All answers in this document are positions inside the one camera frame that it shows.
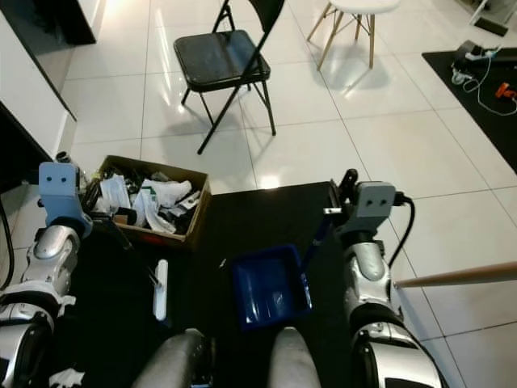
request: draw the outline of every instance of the black folding chair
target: black folding chair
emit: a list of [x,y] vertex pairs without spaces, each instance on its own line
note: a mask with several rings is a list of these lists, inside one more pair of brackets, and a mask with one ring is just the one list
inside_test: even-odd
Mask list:
[[[266,105],[271,122],[271,131],[273,136],[276,135],[266,84],[271,75],[271,68],[260,55],[260,50],[282,11],[284,0],[250,0],[250,2],[260,18],[264,32],[258,45],[255,46],[245,31],[235,29],[229,0],[225,0],[211,34],[185,36],[177,39],[174,43],[174,50],[187,82],[187,91],[181,104],[185,104],[190,91],[198,92],[210,123],[212,123],[210,132],[208,132],[203,144],[197,151],[199,155],[203,153],[204,147],[216,131],[240,87],[244,85],[247,85],[248,90],[251,90],[250,84],[253,84],[260,99]],[[219,24],[225,18],[229,20],[231,31],[217,32]],[[262,83],[263,93],[257,88],[256,82]],[[203,93],[230,87],[233,88],[232,94],[214,121]]]

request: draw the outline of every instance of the cable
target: cable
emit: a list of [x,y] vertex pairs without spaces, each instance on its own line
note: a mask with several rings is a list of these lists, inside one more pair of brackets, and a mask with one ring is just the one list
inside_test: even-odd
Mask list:
[[406,243],[406,240],[408,236],[410,235],[411,229],[413,228],[414,223],[414,216],[416,214],[416,208],[414,207],[413,200],[411,198],[405,196],[403,193],[398,192],[397,197],[399,200],[396,199],[396,206],[397,202],[400,203],[400,205],[408,204],[410,206],[410,221],[407,224],[406,232],[404,232],[404,235],[401,238],[401,241],[398,243],[398,247],[393,253],[393,256],[391,256],[391,259],[388,262],[388,266],[391,268],[393,266],[393,263],[395,263],[395,259],[397,258],[398,254],[400,253],[401,249],[404,247],[404,244]]
[[0,216],[2,217],[2,224],[4,232],[6,234],[7,249],[9,250],[9,271],[7,272],[7,278],[3,282],[0,291],[6,289],[13,280],[13,274],[15,273],[15,249],[13,248],[13,241],[11,239],[11,229],[9,227],[9,220],[7,219],[6,210],[3,208],[2,199],[0,198]]
[[[483,76],[482,80],[478,81],[475,78],[469,79],[467,82],[465,82],[463,84],[463,86],[462,86],[463,91],[468,94],[472,93],[473,91],[477,91],[477,103],[479,103],[479,105],[482,108],[486,109],[488,112],[493,113],[498,116],[502,116],[502,117],[513,116],[515,113],[517,113],[517,100],[515,100],[515,99],[512,99],[513,102],[515,103],[515,110],[513,110],[512,112],[507,112],[507,113],[501,113],[492,108],[489,108],[481,101],[481,86],[483,85],[483,83],[485,83],[486,79],[488,78],[488,75],[490,74],[490,68],[492,67],[492,57],[488,56],[485,58],[488,59],[488,65],[486,67],[486,73]],[[455,78],[455,76],[452,76],[452,83],[454,83],[455,85],[459,85],[460,82],[455,81],[454,78]],[[469,85],[471,82],[474,83],[475,86],[471,89],[467,89],[467,85]]]

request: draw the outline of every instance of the white stool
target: white stool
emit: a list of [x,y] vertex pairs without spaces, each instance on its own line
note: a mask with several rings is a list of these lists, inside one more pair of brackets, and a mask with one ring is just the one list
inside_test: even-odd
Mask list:
[[[317,65],[317,69],[320,70],[323,61],[325,60],[326,54],[329,52],[332,40],[341,32],[348,24],[354,20],[357,21],[357,27],[355,29],[355,39],[359,38],[359,31],[363,28],[366,33],[370,36],[370,69],[373,67],[373,47],[375,42],[375,15],[390,12],[398,7],[401,0],[330,0],[323,10],[322,15],[317,20],[316,25],[310,32],[307,40],[313,37],[314,32],[322,23],[322,20],[328,15],[338,14],[338,17],[334,19],[334,27],[330,33],[329,40],[326,43],[325,50],[323,50],[322,59]],[[338,31],[339,24],[343,18],[343,13],[351,14],[353,19],[345,24],[343,28]],[[367,26],[363,24],[363,15],[366,15]]]

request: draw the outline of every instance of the cardboard box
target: cardboard box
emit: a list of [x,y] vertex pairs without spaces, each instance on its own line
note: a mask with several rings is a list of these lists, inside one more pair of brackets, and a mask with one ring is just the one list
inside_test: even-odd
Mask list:
[[141,160],[123,158],[121,156],[109,155],[104,159],[100,167],[101,174],[109,167],[116,167],[121,172],[124,171],[146,171],[149,175],[155,172],[162,172],[170,179],[178,182],[189,180],[194,189],[201,191],[200,202],[195,208],[194,217],[188,227],[187,234],[168,234],[155,232],[151,229],[144,229],[137,226],[118,224],[125,235],[132,241],[151,243],[153,245],[163,245],[169,247],[179,247],[195,250],[200,237],[204,215],[206,214],[208,203],[210,202],[210,184],[208,175],[198,171],[184,170],[183,168],[166,166],[158,163],[144,162]]

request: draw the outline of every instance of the blue tray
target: blue tray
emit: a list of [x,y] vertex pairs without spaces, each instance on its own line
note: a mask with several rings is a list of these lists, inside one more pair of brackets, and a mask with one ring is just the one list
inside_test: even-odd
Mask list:
[[234,295],[242,330],[293,319],[313,308],[307,277],[293,245],[235,259]]

